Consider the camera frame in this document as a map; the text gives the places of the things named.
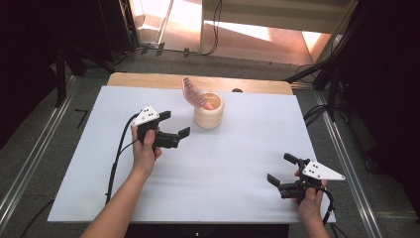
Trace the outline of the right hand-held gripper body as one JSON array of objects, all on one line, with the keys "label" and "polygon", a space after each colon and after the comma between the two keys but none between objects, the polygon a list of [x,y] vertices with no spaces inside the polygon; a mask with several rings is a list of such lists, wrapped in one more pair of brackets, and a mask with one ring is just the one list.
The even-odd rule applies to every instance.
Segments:
[{"label": "right hand-held gripper body", "polygon": [[294,183],[284,183],[278,187],[282,198],[296,198],[301,202],[309,187],[322,188],[323,180],[345,180],[344,175],[309,159],[298,159],[298,180]]}]

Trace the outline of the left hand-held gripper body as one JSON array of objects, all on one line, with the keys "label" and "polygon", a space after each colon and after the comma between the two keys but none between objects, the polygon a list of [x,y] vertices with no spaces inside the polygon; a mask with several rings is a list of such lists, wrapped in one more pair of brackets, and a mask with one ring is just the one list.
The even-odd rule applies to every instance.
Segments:
[{"label": "left hand-held gripper body", "polygon": [[154,147],[161,148],[177,148],[180,138],[178,134],[165,133],[158,128],[159,115],[150,105],[146,106],[136,117],[133,126],[137,127],[138,140],[144,141],[148,130],[154,130],[156,133],[156,139]]}]

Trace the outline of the ribbed wooden cup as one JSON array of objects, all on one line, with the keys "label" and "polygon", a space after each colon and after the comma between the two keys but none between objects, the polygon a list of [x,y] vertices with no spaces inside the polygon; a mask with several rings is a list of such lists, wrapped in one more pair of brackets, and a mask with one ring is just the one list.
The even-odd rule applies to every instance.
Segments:
[{"label": "ribbed wooden cup", "polygon": [[205,104],[194,108],[194,121],[201,128],[213,129],[222,122],[225,103],[217,93],[207,92],[205,96]]}]

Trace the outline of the pink hairbrush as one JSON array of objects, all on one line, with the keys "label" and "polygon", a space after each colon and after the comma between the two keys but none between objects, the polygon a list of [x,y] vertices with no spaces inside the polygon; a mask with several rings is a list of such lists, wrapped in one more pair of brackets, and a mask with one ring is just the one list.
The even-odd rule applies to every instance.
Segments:
[{"label": "pink hairbrush", "polygon": [[204,92],[195,86],[188,77],[182,80],[182,92],[185,100],[192,106],[208,110],[214,109],[214,106],[208,101]]}]

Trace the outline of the person's right hand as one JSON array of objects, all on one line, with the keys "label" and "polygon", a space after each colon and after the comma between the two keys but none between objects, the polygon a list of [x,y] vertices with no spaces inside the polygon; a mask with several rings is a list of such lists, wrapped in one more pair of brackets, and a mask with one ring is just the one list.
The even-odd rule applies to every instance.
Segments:
[{"label": "person's right hand", "polygon": [[298,205],[298,215],[301,221],[320,219],[321,203],[324,191],[319,188],[309,187],[305,191],[305,197]]}]

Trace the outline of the person's left hand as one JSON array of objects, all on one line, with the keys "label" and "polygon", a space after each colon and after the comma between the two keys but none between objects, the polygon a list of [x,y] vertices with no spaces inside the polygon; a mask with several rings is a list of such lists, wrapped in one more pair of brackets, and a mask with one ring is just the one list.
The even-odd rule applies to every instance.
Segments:
[{"label": "person's left hand", "polygon": [[156,133],[154,130],[148,130],[144,141],[140,142],[137,127],[133,127],[132,136],[135,139],[133,144],[133,171],[136,175],[147,179],[152,174],[155,163],[162,154],[160,147],[154,147]]}]

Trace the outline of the wooden table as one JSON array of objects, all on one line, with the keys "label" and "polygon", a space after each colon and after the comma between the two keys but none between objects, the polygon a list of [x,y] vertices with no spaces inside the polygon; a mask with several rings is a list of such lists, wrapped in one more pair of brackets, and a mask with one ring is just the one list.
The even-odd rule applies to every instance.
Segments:
[{"label": "wooden table", "polygon": [[[115,72],[110,75],[108,85],[180,89],[184,78],[185,75],[181,74]],[[188,75],[188,78],[199,88],[208,91],[241,89],[248,93],[293,94],[290,84],[284,81],[198,75]]]}]

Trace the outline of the white board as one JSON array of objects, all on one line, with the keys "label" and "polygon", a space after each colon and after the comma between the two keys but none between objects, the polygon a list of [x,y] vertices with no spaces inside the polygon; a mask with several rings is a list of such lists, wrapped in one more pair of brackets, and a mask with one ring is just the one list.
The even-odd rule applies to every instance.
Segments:
[{"label": "white board", "polygon": [[204,130],[177,89],[104,86],[63,178],[49,220],[89,222],[108,190],[127,177],[133,154],[127,121],[143,107],[168,110],[164,132],[189,127],[189,137],[157,159],[133,216],[142,223],[295,223],[297,207],[266,180],[295,180],[296,165],[314,150],[293,95],[224,92],[221,124]]}]

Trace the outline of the black metal stand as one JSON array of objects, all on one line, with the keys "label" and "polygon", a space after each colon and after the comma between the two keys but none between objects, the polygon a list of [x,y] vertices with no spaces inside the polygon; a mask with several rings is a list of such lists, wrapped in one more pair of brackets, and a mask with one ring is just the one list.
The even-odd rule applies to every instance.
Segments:
[{"label": "black metal stand", "polygon": [[330,118],[335,122],[335,111],[341,108],[336,104],[336,97],[339,88],[340,71],[340,56],[343,54],[346,43],[351,38],[356,30],[358,20],[353,21],[354,12],[357,9],[359,0],[352,0],[350,7],[347,10],[344,20],[340,23],[340,28],[343,28],[344,34],[341,40],[337,43],[331,43],[329,54],[320,62],[317,62],[303,71],[295,73],[293,76],[287,78],[285,82],[293,83],[305,76],[317,72],[317,76],[312,82],[312,88],[318,92],[324,90],[329,86],[328,100],[325,104],[313,107],[304,115],[304,121],[307,125],[311,124],[315,117],[327,112]]},{"label": "black metal stand", "polygon": [[65,67],[68,66],[74,75],[84,76],[86,73],[86,66],[82,59],[86,58],[93,61],[99,67],[105,69],[109,73],[114,73],[116,69],[102,59],[98,54],[92,50],[81,46],[80,44],[71,41],[55,41],[55,78],[56,78],[56,102],[55,107],[63,104],[67,97]]}]

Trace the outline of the black cabinet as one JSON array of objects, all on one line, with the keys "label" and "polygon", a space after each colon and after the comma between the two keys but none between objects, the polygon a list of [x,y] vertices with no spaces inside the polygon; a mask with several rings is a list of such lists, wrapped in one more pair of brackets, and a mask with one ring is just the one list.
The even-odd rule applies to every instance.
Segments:
[{"label": "black cabinet", "polygon": [[111,52],[129,53],[138,46],[132,0],[99,0]]}]

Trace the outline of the metal floor rail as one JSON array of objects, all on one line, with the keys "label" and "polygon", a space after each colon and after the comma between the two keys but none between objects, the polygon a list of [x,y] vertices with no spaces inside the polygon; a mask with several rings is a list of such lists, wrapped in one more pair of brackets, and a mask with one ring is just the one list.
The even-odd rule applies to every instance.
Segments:
[{"label": "metal floor rail", "polygon": [[356,204],[358,214],[367,232],[367,237],[383,238],[373,210],[371,209],[370,203],[368,201],[368,197],[354,169],[351,157],[349,156],[344,141],[342,140],[342,136],[339,132],[337,123],[330,118],[330,115],[327,112],[323,113],[323,119],[336,150],[338,160],[344,171],[344,175],[346,176],[346,180],[350,187],[350,191]]},{"label": "metal floor rail", "polygon": [[20,200],[56,134],[78,88],[81,76],[66,81],[67,96],[59,107],[48,96],[0,150],[0,235],[13,218]]}]

